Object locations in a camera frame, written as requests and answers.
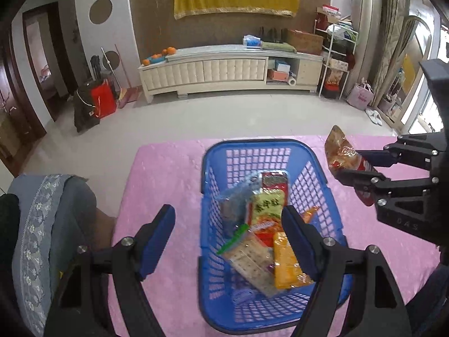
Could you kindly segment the red orange snack pouch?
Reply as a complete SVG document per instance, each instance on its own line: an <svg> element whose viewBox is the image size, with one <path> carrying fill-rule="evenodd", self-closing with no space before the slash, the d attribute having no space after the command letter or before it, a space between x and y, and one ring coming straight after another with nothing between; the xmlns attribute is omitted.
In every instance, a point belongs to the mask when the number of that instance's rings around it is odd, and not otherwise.
<svg viewBox="0 0 449 337"><path fill-rule="evenodd" d="M377 172L366 159L356 152L345 137L345 133L337 125L331 128L325 141L324 150L329 171L335 178L336 172L340 169ZM364 205L368 207L374 205L374 197L370 192L355 190L355 193Z"/></svg>

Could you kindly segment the golden yellow snack pouch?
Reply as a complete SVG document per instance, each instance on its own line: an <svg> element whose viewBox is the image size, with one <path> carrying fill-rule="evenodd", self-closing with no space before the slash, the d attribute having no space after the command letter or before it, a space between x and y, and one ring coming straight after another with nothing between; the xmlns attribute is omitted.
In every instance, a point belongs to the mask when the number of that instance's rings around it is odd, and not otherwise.
<svg viewBox="0 0 449 337"><path fill-rule="evenodd" d="M277 289L287 290L313 284L311 278L302 271L285 232L274 234L273 256Z"/></svg>

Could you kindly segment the green edged cracker pack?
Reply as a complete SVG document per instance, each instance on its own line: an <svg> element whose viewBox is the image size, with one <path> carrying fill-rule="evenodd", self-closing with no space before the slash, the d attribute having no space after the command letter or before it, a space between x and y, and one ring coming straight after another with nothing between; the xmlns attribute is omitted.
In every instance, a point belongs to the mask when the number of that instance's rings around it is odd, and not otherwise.
<svg viewBox="0 0 449 337"><path fill-rule="evenodd" d="M216 254L266 297L279 293L275 287L272 250L252 232L248 224L239 226Z"/></svg>

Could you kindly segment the red white snack bag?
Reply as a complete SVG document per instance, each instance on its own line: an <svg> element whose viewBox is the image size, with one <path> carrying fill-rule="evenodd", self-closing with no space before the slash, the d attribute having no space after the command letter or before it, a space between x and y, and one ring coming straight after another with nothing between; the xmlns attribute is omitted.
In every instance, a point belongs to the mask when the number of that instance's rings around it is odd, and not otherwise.
<svg viewBox="0 0 449 337"><path fill-rule="evenodd" d="M288 204L289 179L284 170L262 171L260 189L248 203L247 223L261 239L282 231L281 212Z"/></svg>

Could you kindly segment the blue striped cracker pack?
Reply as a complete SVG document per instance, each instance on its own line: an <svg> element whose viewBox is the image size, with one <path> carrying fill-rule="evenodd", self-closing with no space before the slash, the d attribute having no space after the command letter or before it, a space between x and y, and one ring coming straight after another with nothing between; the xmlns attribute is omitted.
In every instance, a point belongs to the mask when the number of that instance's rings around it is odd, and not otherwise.
<svg viewBox="0 0 449 337"><path fill-rule="evenodd" d="M245 222L247 203L260 187L260 175L255 172L218 195L223 233L226 238L231 238L239 226Z"/></svg>

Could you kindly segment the orange snack bar pack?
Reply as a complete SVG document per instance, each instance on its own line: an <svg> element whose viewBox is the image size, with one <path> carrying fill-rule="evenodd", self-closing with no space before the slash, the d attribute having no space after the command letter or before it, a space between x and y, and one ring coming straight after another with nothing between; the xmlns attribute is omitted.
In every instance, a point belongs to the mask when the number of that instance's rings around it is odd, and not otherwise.
<svg viewBox="0 0 449 337"><path fill-rule="evenodd" d="M301 219L303 220L303 222L305 224L309 224L313 217L317 214L317 212L320 210L319 206L312 206L311 208L309 208L308 210L302 212L300 214Z"/></svg>

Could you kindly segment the purple Doublemint gum pack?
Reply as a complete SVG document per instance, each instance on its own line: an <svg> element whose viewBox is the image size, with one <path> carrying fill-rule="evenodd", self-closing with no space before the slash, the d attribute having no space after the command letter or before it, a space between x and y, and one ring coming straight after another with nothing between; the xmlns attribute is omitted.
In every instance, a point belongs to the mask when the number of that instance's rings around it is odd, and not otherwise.
<svg viewBox="0 0 449 337"><path fill-rule="evenodd" d="M234 306L240 306L248 304L251 301L255 300L258 294L259 294L258 290L254 288L249 287L239 288L232 291L231 299Z"/></svg>

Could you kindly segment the white slippers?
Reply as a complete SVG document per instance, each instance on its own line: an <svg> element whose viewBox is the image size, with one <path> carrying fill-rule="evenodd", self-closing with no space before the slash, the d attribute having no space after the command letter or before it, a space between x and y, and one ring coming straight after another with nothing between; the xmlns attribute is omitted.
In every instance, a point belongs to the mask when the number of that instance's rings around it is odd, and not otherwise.
<svg viewBox="0 0 449 337"><path fill-rule="evenodd" d="M383 121L381 119L379 112L377 112L376 110L371 110L371 109L367 108L365 110L365 113L373 124L378 125L378 126L383 125Z"/></svg>

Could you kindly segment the grey chair with lace cover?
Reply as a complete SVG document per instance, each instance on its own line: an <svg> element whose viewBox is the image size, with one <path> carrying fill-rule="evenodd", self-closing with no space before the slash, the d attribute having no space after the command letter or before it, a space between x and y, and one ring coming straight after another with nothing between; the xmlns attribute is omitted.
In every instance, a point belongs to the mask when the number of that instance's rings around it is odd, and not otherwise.
<svg viewBox="0 0 449 337"><path fill-rule="evenodd" d="M22 174L8 193L20 209L9 262L18 312L31 334L42 336L60 275L78 246L93 243L97 200L85 178L70 174Z"/></svg>

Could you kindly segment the blue plastic basket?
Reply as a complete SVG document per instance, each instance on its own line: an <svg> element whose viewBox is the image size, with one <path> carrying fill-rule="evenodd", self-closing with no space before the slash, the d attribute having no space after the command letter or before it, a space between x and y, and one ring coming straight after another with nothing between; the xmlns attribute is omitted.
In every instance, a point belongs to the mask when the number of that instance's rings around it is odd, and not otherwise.
<svg viewBox="0 0 449 337"><path fill-rule="evenodd" d="M281 210L292 205L320 235L345 244L313 150L294 139L219 142L202 159L199 305L230 335L295 325L314 283L289 254Z"/></svg>

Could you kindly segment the white metal shelf rack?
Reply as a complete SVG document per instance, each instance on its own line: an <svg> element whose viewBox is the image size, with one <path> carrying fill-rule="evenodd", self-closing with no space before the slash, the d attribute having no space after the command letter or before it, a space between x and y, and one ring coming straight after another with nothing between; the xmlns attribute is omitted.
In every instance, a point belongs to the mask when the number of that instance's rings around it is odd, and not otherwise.
<svg viewBox="0 0 449 337"><path fill-rule="evenodd" d="M338 8L328 4L317 7L313 32L323 38L318 94L326 99L341 100L355 66L358 32L350 17L342 17Z"/></svg>

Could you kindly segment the patterned beige curtain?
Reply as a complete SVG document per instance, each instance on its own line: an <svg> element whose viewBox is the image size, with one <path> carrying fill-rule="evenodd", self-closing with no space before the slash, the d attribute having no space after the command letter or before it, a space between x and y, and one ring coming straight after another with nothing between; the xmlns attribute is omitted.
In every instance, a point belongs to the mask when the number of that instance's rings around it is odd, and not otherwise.
<svg viewBox="0 0 449 337"><path fill-rule="evenodd" d="M409 13L409 0L382 0L380 25L380 49L374 63L374 81L372 84L374 106L380 101L386 86L387 75L393 66L393 55L400 42L400 35L406 16Z"/></svg>

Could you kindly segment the cream TV cabinet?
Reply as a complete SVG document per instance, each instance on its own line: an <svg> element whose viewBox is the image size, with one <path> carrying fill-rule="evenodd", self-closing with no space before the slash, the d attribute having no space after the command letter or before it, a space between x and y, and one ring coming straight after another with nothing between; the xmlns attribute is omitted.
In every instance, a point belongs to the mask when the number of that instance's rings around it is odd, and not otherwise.
<svg viewBox="0 0 449 337"><path fill-rule="evenodd" d="M242 90L299 90L314 93L323 57L238 44L179 49L161 62L140 65L146 101L155 96Z"/></svg>

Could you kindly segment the red shopping bag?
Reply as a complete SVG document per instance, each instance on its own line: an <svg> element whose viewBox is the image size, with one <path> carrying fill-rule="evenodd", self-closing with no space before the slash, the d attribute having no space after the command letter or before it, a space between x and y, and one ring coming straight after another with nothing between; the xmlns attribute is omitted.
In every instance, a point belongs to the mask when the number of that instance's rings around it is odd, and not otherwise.
<svg viewBox="0 0 449 337"><path fill-rule="evenodd" d="M104 80L100 85L91 90L94 102L94 115L103 119L116 111L116 101L114 99L108 80Z"/></svg>

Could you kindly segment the broom with pink dustpan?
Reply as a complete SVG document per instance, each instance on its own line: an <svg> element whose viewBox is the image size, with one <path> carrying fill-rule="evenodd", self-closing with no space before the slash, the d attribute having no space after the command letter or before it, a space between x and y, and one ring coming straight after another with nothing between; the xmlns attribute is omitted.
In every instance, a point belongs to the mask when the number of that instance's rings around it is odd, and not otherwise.
<svg viewBox="0 0 449 337"><path fill-rule="evenodd" d="M100 48L103 55L103 63L110 71L116 86L117 104L120 109L123 109L127 104L135 103L140 96L141 86L132 86L129 75L123 65L122 57L115 44L113 50L107 51L103 47Z"/></svg>

